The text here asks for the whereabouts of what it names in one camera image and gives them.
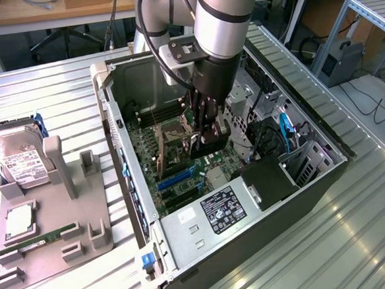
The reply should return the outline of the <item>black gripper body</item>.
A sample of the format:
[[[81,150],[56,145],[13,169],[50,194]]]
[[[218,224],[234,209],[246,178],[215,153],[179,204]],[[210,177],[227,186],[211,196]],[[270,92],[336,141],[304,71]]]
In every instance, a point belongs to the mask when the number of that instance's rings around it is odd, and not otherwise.
[[[229,59],[208,57],[194,62],[192,83],[198,99],[222,105],[233,88],[242,53]]]

